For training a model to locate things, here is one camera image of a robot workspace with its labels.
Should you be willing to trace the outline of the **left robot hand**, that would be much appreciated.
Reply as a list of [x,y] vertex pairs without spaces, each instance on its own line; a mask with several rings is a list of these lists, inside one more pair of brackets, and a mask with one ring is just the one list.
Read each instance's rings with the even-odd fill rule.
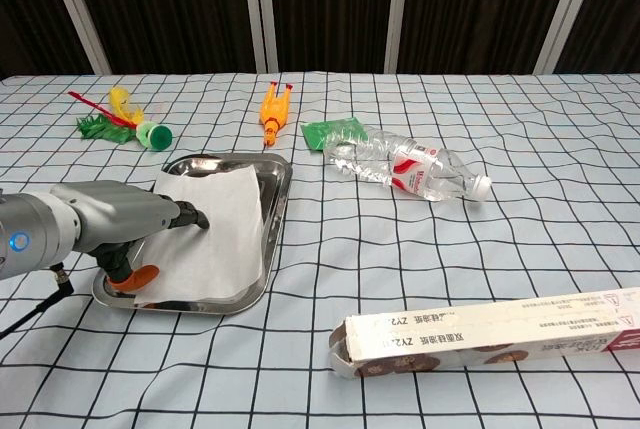
[[133,293],[159,275],[155,264],[134,268],[132,246],[163,230],[210,227],[206,215],[186,201],[117,181],[60,183],[50,194],[72,209],[79,232],[73,250],[96,259],[115,290]]

